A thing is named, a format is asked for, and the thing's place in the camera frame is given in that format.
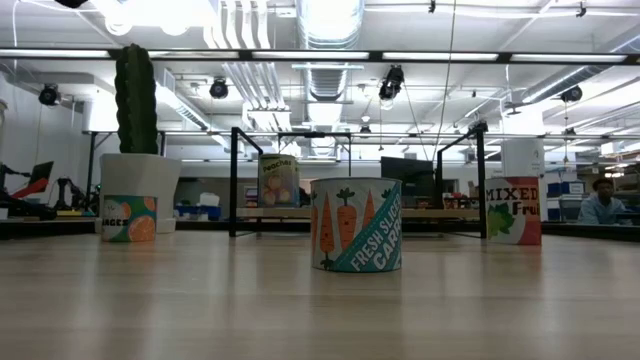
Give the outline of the black-framed wooden shelf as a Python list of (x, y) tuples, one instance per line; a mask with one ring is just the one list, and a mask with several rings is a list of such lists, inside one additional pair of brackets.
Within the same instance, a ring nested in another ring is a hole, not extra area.
[[(443, 154), (451, 147), (460, 142), (476, 138), (482, 142), (484, 133), (474, 130), (455, 139), (450, 144), (436, 151), (436, 205), (427, 209), (409, 209), (403, 215), (403, 229), (409, 233), (462, 233), (477, 231), (478, 237), (484, 239), (488, 235), (486, 201), (479, 200), (479, 208), (447, 210), (444, 208), (443, 198)], [(261, 225), (263, 219), (279, 219), (286, 218), (295, 220), (308, 220), (311, 211), (307, 208), (240, 208), (237, 204), (238, 193), (238, 141), (245, 140), (259, 154), (263, 153), (263, 149), (257, 145), (253, 137), (238, 127), (231, 129), (230, 133), (230, 180), (229, 180), (229, 217), (228, 231), (231, 236), (241, 229), (254, 229), (256, 231), (265, 231), (268, 228)], [(246, 226), (239, 226), (238, 220), (247, 218), (251, 222)]]

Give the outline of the black laptop screen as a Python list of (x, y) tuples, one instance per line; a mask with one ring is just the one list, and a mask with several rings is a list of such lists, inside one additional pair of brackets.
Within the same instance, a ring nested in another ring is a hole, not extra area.
[(28, 186), (25, 188), (27, 196), (43, 193), (46, 190), (49, 184), (53, 165), (53, 161), (48, 161), (37, 164), (33, 167)]

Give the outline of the green cactus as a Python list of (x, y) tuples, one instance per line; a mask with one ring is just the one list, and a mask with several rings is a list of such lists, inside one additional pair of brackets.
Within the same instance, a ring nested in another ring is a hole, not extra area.
[(121, 153), (157, 155), (156, 80), (148, 51), (135, 43), (116, 60), (115, 100)]

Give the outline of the short oranges can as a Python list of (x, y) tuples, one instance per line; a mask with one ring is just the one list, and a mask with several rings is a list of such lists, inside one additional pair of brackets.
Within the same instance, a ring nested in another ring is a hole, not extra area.
[(150, 242), (156, 238), (157, 200), (150, 196), (106, 195), (100, 212), (106, 242)]

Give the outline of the black LED light bar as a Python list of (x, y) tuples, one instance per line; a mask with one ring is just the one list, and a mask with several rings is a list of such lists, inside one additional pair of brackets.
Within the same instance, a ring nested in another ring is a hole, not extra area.
[(349, 63), (452, 63), (527, 65), (640, 66), (638, 53), (510, 53), (346, 50), (175, 49), (151, 50), (160, 61), (216, 62), (349, 62)]

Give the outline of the black aluminium rig frame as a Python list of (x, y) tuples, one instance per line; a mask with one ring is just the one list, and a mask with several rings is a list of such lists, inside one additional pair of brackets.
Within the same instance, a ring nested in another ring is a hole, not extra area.
[[(227, 231), (228, 228), (229, 224), (227, 222), (178, 221), (176, 223), (178, 231)], [(541, 229), (543, 235), (640, 243), (640, 227), (634, 226), (596, 226), (543, 222)], [(94, 230), (95, 220), (92, 218), (52, 221), (0, 221), (0, 240), (83, 235), (93, 233)], [(310, 230), (310, 224), (304, 222), (245, 222), (236, 225), (237, 233), (303, 233)], [(478, 222), (462, 221), (444, 221), (435, 224), (405, 222), (403, 224), (403, 233), (480, 233), (480, 224)]]

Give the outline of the large black monitor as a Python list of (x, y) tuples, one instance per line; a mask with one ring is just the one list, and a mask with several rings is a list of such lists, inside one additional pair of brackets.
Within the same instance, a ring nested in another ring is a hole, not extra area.
[(427, 208), (435, 194), (434, 167), (431, 161), (382, 157), (381, 176), (401, 182), (404, 208)]

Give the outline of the tall peaches can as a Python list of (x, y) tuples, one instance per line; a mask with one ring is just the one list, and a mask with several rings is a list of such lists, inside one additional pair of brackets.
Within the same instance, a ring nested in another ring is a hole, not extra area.
[(299, 167), (292, 155), (262, 154), (258, 162), (260, 207), (293, 207), (300, 205)]

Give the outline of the short sliced carrots can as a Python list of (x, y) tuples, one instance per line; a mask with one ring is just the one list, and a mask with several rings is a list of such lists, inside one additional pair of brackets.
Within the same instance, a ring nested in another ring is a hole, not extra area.
[(343, 177), (311, 182), (311, 263), (328, 272), (402, 266), (402, 182)]

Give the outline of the red mixed fruit can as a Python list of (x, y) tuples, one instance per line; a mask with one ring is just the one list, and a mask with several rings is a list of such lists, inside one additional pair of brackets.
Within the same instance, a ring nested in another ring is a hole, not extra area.
[(537, 177), (498, 177), (485, 181), (487, 240), (540, 246), (542, 229)]

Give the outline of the person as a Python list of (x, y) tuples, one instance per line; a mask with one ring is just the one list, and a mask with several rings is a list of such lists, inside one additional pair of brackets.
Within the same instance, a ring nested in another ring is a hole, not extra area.
[(593, 182), (594, 191), (581, 202), (578, 222), (586, 225), (630, 225), (619, 218), (626, 211), (625, 205), (613, 196), (614, 185), (610, 179), (601, 178)]

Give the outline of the white plant pot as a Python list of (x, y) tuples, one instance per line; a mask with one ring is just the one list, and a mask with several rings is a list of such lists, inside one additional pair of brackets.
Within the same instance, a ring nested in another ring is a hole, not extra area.
[(156, 231), (168, 234), (176, 230), (174, 194), (181, 171), (177, 159), (153, 154), (103, 154), (100, 157), (101, 193), (96, 231), (113, 213), (107, 202), (114, 197), (151, 197), (156, 200)]

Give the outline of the blue storage bins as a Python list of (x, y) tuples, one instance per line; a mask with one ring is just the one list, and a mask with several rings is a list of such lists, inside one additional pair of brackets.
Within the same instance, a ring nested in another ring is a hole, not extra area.
[(176, 206), (174, 214), (180, 220), (188, 221), (218, 221), (221, 217), (221, 208), (217, 206)]
[(573, 223), (578, 220), (581, 203), (586, 198), (585, 183), (569, 181), (547, 187), (547, 214), (550, 222)]

